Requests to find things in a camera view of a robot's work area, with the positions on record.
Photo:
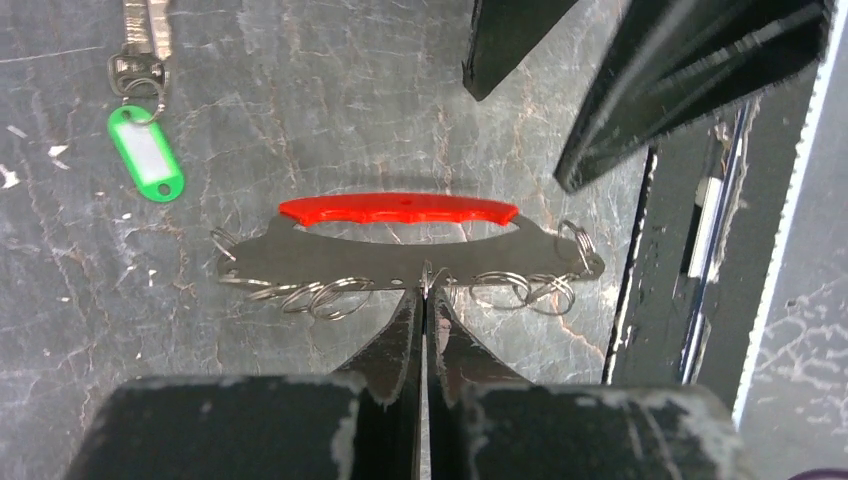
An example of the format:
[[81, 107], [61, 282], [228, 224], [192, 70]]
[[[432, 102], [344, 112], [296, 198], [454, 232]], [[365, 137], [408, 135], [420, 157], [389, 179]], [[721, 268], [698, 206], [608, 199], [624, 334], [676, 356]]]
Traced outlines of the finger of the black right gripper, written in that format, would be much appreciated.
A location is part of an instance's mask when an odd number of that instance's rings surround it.
[[634, 1], [554, 177], [568, 193], [633, 151], [823, 60], [832, 1]]
[[476, 0], [463, 86], [482, 101], [576, 4], [576, 0]]

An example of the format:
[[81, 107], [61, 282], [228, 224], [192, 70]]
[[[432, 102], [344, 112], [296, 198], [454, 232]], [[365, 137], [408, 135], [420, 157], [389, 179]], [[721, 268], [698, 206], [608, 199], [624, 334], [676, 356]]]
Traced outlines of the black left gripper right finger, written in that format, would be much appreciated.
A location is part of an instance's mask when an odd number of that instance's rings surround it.
[[486, 443], [475, 395], [483, 387], [526, 386], [530, 381], [461, 323], [441, 287], [429, 291], [425, 332], [431, 477], [474, 479], [471, 456]]

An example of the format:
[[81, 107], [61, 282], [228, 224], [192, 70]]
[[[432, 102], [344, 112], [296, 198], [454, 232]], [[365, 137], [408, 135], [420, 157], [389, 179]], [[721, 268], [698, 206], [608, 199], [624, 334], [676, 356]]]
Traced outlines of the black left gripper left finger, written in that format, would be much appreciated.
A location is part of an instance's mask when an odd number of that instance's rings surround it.
[[387, 325], [336, 369], [366, 381], [354, 438], [353, 479], [417, 479], [420, 473], [424, 300], [401, 296]]

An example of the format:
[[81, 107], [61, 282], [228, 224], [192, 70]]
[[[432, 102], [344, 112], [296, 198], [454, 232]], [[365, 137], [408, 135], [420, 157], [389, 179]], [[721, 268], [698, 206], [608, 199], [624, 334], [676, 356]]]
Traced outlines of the metal key holder red handle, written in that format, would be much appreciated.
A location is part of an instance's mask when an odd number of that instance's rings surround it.
[[[489, 222], [500, 235], [458, 243], [389, 244], [322, 236], [315, 225]], [[589, 234], [569, 220], [548, 232], [515, 205], [482, 198], [425, 193], [355, 193], [281, 203], [257, 237], [237, 240], [222, 228], [210, 233], [219, 251], [221, 283], [251, 300], [277, 299], [286, 313], [335, 321], [348, 311], [341, 298], [367, 301], [375, 291], [407, 290], [428, 296], [445, 288], [512, 290], [505, 310], [535, 308], [548, 296], [573, 302], [578, 281], [605, 269]]]

